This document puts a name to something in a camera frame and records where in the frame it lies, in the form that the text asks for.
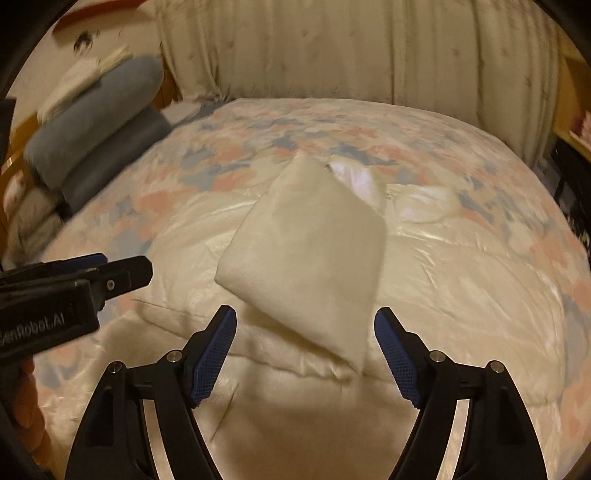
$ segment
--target stack of blankets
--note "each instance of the stack of blankets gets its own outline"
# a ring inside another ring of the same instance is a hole
[[[65,220],[170,133],[151,106],[163,75],[160,58],[124,47],[81,59],[61,78],[24,150],[35,187],[10,211],[5,266],[33,260]]]

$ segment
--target blue gripper pad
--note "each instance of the blue gripper pad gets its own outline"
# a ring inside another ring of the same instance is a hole
[[[400,326],[396,329],[398,334],[388,320],[388,316],[393,318],[392,323],[395,322]],[[386,308],[379,309],[376,313],[374,331],[400,393],[404,398],[410,400],[415,408],[420,408],[422,395],[418,386],[418,365],[411,359],[412,353],[405,350],[403,345],[406,343],[405,339],[399,338],[399,335],[410,334],[400,325],[392,311]]]
[[[235,335],[236,312],[228,309],[193,370],[190,396],[196,406],[211,395]]]
[[[74,273],[78,270],[97,267],[108,263],[105,254],[85,255],[84,257],[70,258],[52,263],[54,275]]]

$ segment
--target person's hand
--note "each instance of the person's hand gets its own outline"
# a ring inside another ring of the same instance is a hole
[[[21,376],[12,401],[12,415],[17,422],[14,429],[36,463],[46,468],[51,461],[51,440],[45,430],[45,418],[37,405],[33,359],[22,362],[20,369]]]

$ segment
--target shelf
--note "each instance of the shelf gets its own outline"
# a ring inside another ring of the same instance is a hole
[[[571,147],[573,147],[577,152],[579,152],[582,156],[584,156],[588,162],[591,162],[591,150],[589,150],[585,145],[583,145],[577,137],[573,137],[570,132],[561,129],[554,129],[554,133],[557,137],[560,137],[566,143],[568,143]]]

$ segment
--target white towel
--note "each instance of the white towel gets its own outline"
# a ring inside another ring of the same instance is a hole
[[[122,47],[113,50],[99,62],[100,76],[109,73],[115,67],[118,67],[125,60],[129,60],[133,56],[134,54],[129,48],[129,45],[123,45]]]
[[[45,124],[62,113],[82,92],[100,78],[99,60],[86,57],[65,72],[56,88],[37,110],[37,120]]]
[[[215,280],[361,371],[384,244],[384,220],[298,155],[236,231]]]

